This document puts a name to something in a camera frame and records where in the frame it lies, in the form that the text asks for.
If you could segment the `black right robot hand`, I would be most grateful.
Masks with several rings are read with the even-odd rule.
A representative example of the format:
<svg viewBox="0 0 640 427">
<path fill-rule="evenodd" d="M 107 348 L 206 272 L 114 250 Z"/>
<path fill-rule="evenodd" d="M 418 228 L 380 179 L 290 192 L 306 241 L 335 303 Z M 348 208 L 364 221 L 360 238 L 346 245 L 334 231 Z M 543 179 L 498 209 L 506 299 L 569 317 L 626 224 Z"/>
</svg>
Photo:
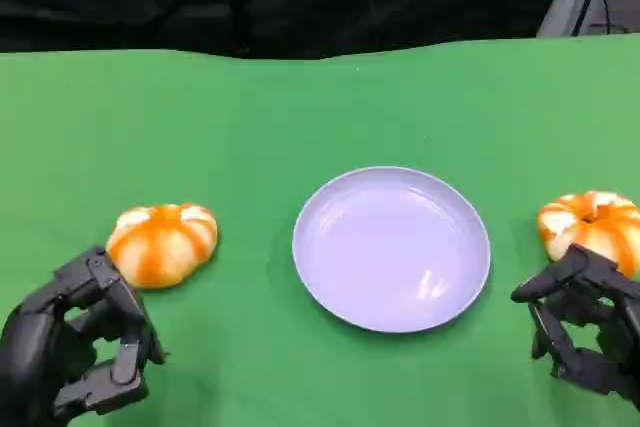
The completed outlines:
<svg viewBox="0 0 640 427">
<path fill-rule="evenodd" d="M 511 293 L 535 326 L 531 357 L 551 375 L 639 406 L 639 284 L 577 244 Z"/>
</svg>

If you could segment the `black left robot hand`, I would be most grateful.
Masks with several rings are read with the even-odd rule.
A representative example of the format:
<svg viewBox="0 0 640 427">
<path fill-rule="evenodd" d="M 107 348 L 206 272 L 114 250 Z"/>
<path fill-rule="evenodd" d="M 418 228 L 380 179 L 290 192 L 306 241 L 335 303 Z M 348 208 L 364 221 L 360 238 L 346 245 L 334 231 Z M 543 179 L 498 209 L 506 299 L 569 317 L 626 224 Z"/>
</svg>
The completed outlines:
<svg viewBox="0 0 640 427">
<path fill-rule="evenodd" d="M 136 290 L 95 246 L 57 269 L 1 332 L 1 423 L 66 426 L 143 400 L 167 354 Z"/>
</svg>

